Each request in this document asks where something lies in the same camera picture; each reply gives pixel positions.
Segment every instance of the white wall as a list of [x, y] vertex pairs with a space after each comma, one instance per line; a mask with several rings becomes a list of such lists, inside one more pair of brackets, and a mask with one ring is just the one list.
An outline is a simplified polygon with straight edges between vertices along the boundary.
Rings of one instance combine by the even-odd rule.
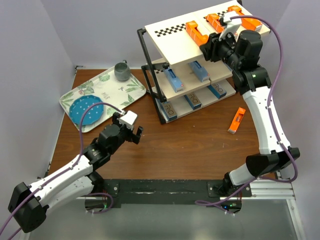
[[[284, 69], [275, 89], [274, 103], [284, 132], [299, 147], [298, 179], [293, 182], [296, 202], [309, 240], [319, 239], [320, 199], [320, 80], [319, 1], [292, 0], [277, 30], [284, 47]], [[303, 20], [297, 16], [310, 16]], [[274, 79], [279, 48], [270, 39], [261, 63]]]
[[[63, 118], [73, 65], [39, 0], [0, 1], [0, 225], [13, 188], [43, 177]], [[12, 220], [1, 239], [18, 228]]]
[[[107, 68], [127, 59], [132, 67], [146, 60], [137, 29], [228, 0], [42, 0], [75, 65]], [[277, 24], [290, 0], [243, 0], [251, 13]], [[152, 59], [160, 57], [146, 39]]]

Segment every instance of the cable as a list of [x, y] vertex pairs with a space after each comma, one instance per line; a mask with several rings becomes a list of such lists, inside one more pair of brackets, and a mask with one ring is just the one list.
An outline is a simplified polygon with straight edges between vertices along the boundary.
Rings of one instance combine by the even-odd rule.
[[91, 213], [92, 214], [102, 214], [102, 213], [108, 212], [112, 208], [112, 206], [114, 205], [113, 197], [109, 193], [106, 193], [106, 192], [90, 193], [90, 194], [85, 195], [85, 197], [96, 196], [96, 195], [104, 195], [104, 196], [110, 198], [111, 204], [106, 209], [103, 209], [102, 211], [93, 211], [92, 210]]
[[117, 110], [120, 114], [124, 114], [125, 111], [123, 110], [120, 110], [119, 108], [109, 104], [109, 103], [106, 103], [106, 102], [98, 102], [98, 103], [95, 103], [91, 106], [89, 106], [83, 113], [82, 117], [81, 117], [81, 120], [80, 120], [80, 124], [79, 124], [79, 136], [80, 136], [80, 153], [79, 153], [79, 156], [77, 158], [77, 160], [74, 162], [74, 164], [72, 164], [71, 167], [69, 168], [66, 168], [65, 170], [63, 170], [62, 172], [58, 173], [57, 175], [53, 176], [52, 178], [48, 179], [47, 181], [45, 181], [43, 184], [40, 185], [39, 188], [37, 188], [36, 190], [34, 190], [32, 193], [30, 193], [14, 210], [13, 212], [10, 214], [10, 216], [6, 219], [6, 221], [4, 222], [4, 224], [2, 225], [2, 227], [0, 228], [0, 236], [1, 234], [4, 232], [6, 226], [8, 225], [9, 221], [13, 218], [13, 216], [17, 213], [17, 211], [33, 196], [35, 195], [37, 192], [40, 191], [40, 189], [44, 188], [47, 184], [49, 184], [50, 182], [52, 182], [53, 180], [55, 180], [56, 178], [60, 177], [61, 175], [65, 174], [66, 172], [68, 172], [69, 170], [73, 169], [73, 167], [75, 165], [78, 164], [78, 162], [80, 161], [80, 158], [83, 154], [83, 151], [84, 151], [84, 139], [83, 139], [83, 134], [82, 134], [82, 123], [84, 121], [84, 118], [85, 118], [85, 115], [87, 114], [87, 112], [97, 106], [97, 105], [106, 105], [106, 106], [109, 106], [111, 108], [114, 108], [115, 110]]
[[[287, 156], [289, 157], [289, 159], [290, 159], [290, 161], [291, 161], [291, 163], [293, 165], [294, 176], [293, 176], [293, 178], [291, 178], [289, 180], [274, 179], [274, 178], [265, 177], [265, 176], [262, 176], [261, 179], [272, 180], [272, 181], [279, 182], [279, 183], [292, 183], [298, 177], [298, 167], [297, 167], [297, 164], [296, 164], [294, 158], [291, 156], [290, 152], [287, 150], [286, 146], [281, 141], [280, 134], [279, 134], [279, 131], [277, 129], [277, 126], [276, 126], [276, 123], [275, 123], [275, 120], [274, 120], [274, 116], [272, 114], [272, 110], [270, 108], [271, 98], [273, 96], [273, 92], [274, 92], [275, 86], [276, 86], [276, 84], [277, 84], [277, 82], [279, 80], [279, 77], [280, 77], [280, 74], [281, 74], [281, 71], [282, 71], [282, 68], [283, 68], [283, 63], [284, 63], [284, 59], [283, 59], [284, 50], [283, 50], [282, 41], [280, 39], [280, 36], [279, 36], [277, 30], [268, 21], [266, 21], [266, 20], [264, 20], [264, 19], [262, 19], [262, 18], [260, 18], [258, 16], [242, 15], [242, 16], [233, 16], [233, 17], [230, 17], [230, 19], [231, 20], [232, 19], [257, 19], [257, 20], [263, 22], [264, 24], [266, 24], [271, 29], [271, 31], [274, 33], [274, 35], [275, 35], [275, 37], [276, 37], [276, 39], [278, 41], [279, 50], [280, 50], [279, 68], [278, 68], [275, 80], [273, 82], [273, 85], [271, 86], [271, 89], [270, 89], [270, 92], [269, 92], [269, 95], [268, 95], [266, 103], [267, 103], [269, 118], [270, 118], [270, 122], [271, 122], [271, 125], [272, 125], [272, 128], [273, 128], [274, 134], [276, 136], [277, 141], [280, 143], [281, 148], [287, 154]], [[232, 193], [230, 196], [226, 197], [223, 200], [220, 200], [220, 201], [217, 201], [217, 202], [209, 202], [209, 201], [204, 201], [204, 200], [197, 200], [197, 201], [195, 201], [195, 204], [199, 205], [199, 206], [207, 206], [207, 207], [208, 206], [214, 206], [216, 208], [219, 208], [220, 204], [226, 202], [227, 200], [229, 200], [230, 198], [232, 198], [233, 196], [238, 194], [242, 189], [244, 189], [246, 186], [248, 186], [250, 183], [252, 183], [256, 179], [257, 178], [255, 177], [254, 179], [251, 179], [250, 181], [246, 182], [241, 187], [239, 187], [234, 193]]]
[[19, 227], [19, 228], [8, 238], [8, 240], [13, 239], [13, 238], [15, 237], [15, 235], [17, 235], [18, 232], [20, 232], [20, 230], [21, 230], [21, 227]]
[[266, 101], [266, 104], [267, 104], [267, 107], [268, 107], [268, 113], [269, 113], [269, 118], [270, 118], [270, 122], [271, 122], [271, 125], [272, 125], [272, 128], [273, 128], [273, 131], [274, 131], [274, 134], [276, 136], [276, 139], [277, 141], [280, 143], [280, 146], [281, 148], [284, 150], [284, 152], [287, 154], [287, 156], [289, 157], [292, 165], [293, 165], [293, 168], [294, 168], [294, 176], [293, 178], [289, 179], [289, 180], [282, 180], [282, 179], [274, 179], [274, 178], [270, 178], [270, 177], [261, 177], [262, 179], [267, 179], [267, 180], [273, 180], [275, 182], [279, 182], [279, 183], [292, 183], [294, 180], [297, 179], [298, 177], [298, 166], [296, 164], [296, 161], [294, 160], [294, 158], [292, 157], [292, 155], [290, 154], [290, 152], [288, 151], [288, 149], [286, 148], [286, 146], [282, 143], [281, 141], [281, 137], [280, 137], [280, 134], [279, 134], [279, 131], [277, 129], [277, 126], [276, 126], [276, 123], [275, 123], [275, 119], [274, 119], [274, 116], [273, 116], [273, 113], [272, 113], [272, 110], [270, 108], [270, 105], [271, 105], [271, 98], [273, 96], [273, 93], [274, 93], [274, 90], [275, 90], [275, 87], [277, 85], [277, 82], [279, 80], [279, 77], [280, 77], [280, 74], [281, 74], [281, 71], [282, 71], [282, 68], [283, 68], [283, 64], [284, 64], [284, 49], [283, 49], [283, 44], [282, 44], [282, 41], [280, 39], [280, 36], [277, 32], [277, 30], [266, 20], [258, 17], [258, 16], [250, 16], [250, 15], [243, 15], [243, 16], [233, 16], [231, 17], [230, 19], [245, 19], [245, 18], [249, 18], [249, 19], [257, 19], [261, 22], [263, 22], [264, 24], [266, 24], [270, 29], [271, 31], [273, 32], [273, 34], [275, 35], [275, 38], [277, 39], [278, 41], [278, 44], [279, 44], [279, 50], [280, 50], [280, 61], [279, 61], [279, 68], [278, 68], [278, 71], [276, 73], [276, 76], [275, 76], [275, 79], [274, 79], [274, 82], [273, 82], [273, 85], [271, 85], [271, 89], [270, 89], [270, 92], [269, 92], [269, 95], [268, 95], [268, 98], [267, 98], [267, 101]]

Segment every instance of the orange object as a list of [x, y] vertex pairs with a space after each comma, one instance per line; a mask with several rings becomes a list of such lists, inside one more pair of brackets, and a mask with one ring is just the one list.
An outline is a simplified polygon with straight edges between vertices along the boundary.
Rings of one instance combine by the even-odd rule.
[[[242, 12], [242, 9], [241, 7], [239, 6], [230, 6], [228, 7], [228, 12], [232, 12], [232, 11], [235, 11], [238, 15], [240, 16], [243, 16], [245, 15], [243, 12]], [[248, 30], [252, 30], [252, 31], [259, 31], [262, 27], [262, 23], [257, 20], [257, 19], [253, 19], [253, 18], [241, 18], [242, 20], [242, 26], [245, 28], [245, 29], [248, 29]]]
[[208, 42], [208, 35], [202, 35], [201, 32], [199, 32], [196, 21], [187, 22], [185, 24], [185, 30], [199, 47]]
[[236, 111], [236, 114], [232, 120], [232, 123], [229, 127], [229, 130], [228, 132], [232, 133], [232, 134], [235, 134], [236, 131], [238, 130], [238, 127], [242, 121], [242, 119], [244, 118], [244, 115], [245, 115], [245, 112], [246, 110], [239, 107], [238, 111]]
[[222, 33], [224, 28], [221, 26], [219, 22], [219, 15], [213, 13], [213, 14], [208, 14], [208, 16], [205, 17], [205, 19], [212, 25], [212, 27], [216, 30], [216, 32]]

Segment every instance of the wooden table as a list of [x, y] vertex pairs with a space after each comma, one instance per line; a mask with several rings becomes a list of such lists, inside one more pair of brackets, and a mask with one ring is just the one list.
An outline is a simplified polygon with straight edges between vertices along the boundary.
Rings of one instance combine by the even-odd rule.
[[[73, 88], [103, 71], [78, 70]], [[145, 84], [141, 70], [132, 73]], [[227, 131], [238, 107], [247, 112], [233, 135]], [[97, 170], [105, 179], [222, 179], [226, 172], [244, 164], [246, 156], [259, 152], [251, 114], [238, 93], [164, 125], [148, 94], [126, 110], [138, 114], [135, 126], [142, 126], [144, 132], [138, 145], [124, 143]], [[90, 144], [110, 122], [84, 133], [84, 145]], [[79, 132], [65, 115], [49, 173], [70, 162], [79, 151]]]

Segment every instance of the white shelf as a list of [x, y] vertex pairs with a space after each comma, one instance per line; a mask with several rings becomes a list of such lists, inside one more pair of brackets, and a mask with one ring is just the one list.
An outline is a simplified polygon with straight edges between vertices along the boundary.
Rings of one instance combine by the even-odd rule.
[[[153, 64], [165, 62], [163, 58], [153, 61]], [[210, 75], [210, 80], [200, 82], [194, 72], [191, 70], [188, 64], [183, 64], [174, 67], [172, 70], [174, 74], [181, 80], [183, 84], [183, 91], [175, 92], [170, 85], [164, 72], [158, 72], [155, 74], [156, 79], [159, 83], [162, 93], [165, 95], [168, 102], [178, 99], [188, 93], [195, 92], [212, 83], [216, 83], [223, 79], [232, 77], [232, 72], [222, 61], [210, 62], [205, 61], [204, 58], [199, 60], [199, 63], [204, 66]]]
[[[164, 59], [166, 59], [165, 62], [168, 62], [170, 66], [174, 68], [178, 64], [187, 64], [192, 61], [198, 60], [201, 58], [201, 56], [203, 56], [198, 45], [192, 40], [182, 24], [185, 25], [187, 22], [196, 21], [198, 24], [198, 30], [203, 35], [209, 35], [210, 33], [213, 33], [215, 31], [203, 17], [205, 17], [207, 14], [226, 11], [228, 7], [233, 5], [241, 7], [244, 13], [252, 15], [250, 12], [244, 9], [243, 6], [239, 5], [236, 0], [232, 0], [216, 6], [205, 8], [203, 10], [191, 12], [150, 25], [146, 25], [145, 29], [150, 35], [151, 40], [158, 49], [159, 53]], [[166, 31], [166, 29], [168, 29], [167, 31], [169, 31], [171, 34], [165, 33], [165, 35], [163, 35], [159, 33], [161, 30]], [[261, 35], [265, 35], [269, 32], [270, 30], [265, 25], [263, 25], [259, 33]]]
[[[218, 99], [207, 87], [203, 87], [202, 89], [194, 92], [202, 104], [201, 107], [199, 107], [195, 110], [193, 110], [190, 107], [189, 103], [187, 102], [187, 100], [185, 99], [184, 96], [180, 96], [179, 98], [176, 98], [176, 99], [170, 101], [170, 103], [172, 104], [172, 106], [177, 114], [177, 119], [182, 118], [183, 116], [188, 115], [190, 113], [193, 113], [195, 111], [198, 111], [206, 106], [209, 106], [211, 104], [219, 102], [223, 99], [226, 99], [236, 93], [234, 88], [229, 84], [229, 82], [227, 80], [224, 79], [222, 81], [219, 81], [218, 83], [226, 90], [226, 95], [224, 97]], [[153, 87], [152, 90], [154, 92], [157, 92], [155, 87]], [[165, 119], [165, 121], [167, 123], [172, 122], [172, 121], [169, 121], [169, 119], [166, 117], [162, 108], [159, 106], [158, 101], [157, 101], [157, 105], [158, 105], [158, 108], [159, 108], [163, 118]]]
[[[199, 46], [189, 36], [182, 25], [193, 20], [197, 20], [197, 17], [193, 13], [188, 13], [145, 26], [146, 31], [150, 35], [159, 53], [172, 68], [176, 64], [187, 64], [195, 61], [203, 55]], [[172, 31], [171, 34], [160, 34], [160, 36], [155, 32], [166, 29], [170, 30], [172, 27], [182, 30]], [[198, 30], [203, 35], [210, 34], [207, 28], [201, 25], [201, 23], [198, 25]]]

